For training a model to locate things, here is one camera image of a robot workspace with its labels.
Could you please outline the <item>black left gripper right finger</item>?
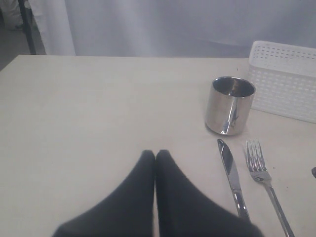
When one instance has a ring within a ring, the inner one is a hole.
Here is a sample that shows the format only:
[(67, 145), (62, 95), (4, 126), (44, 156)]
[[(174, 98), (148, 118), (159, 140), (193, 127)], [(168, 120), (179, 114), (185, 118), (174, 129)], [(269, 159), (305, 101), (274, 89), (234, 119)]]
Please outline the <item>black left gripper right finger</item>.
[(204, 195), (168, 150), (156, 156), (156, 195), (162, 237), (261, 237), (259, 228)]

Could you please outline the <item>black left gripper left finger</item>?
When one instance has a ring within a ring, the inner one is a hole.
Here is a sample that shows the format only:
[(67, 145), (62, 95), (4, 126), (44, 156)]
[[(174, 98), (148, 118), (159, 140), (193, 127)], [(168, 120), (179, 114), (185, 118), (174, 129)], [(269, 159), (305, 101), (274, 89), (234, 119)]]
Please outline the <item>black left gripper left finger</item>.
[(151, 237), (155, 155), (144, 150), (124, 181), (96, 206), (60, 225), (56, 237)]

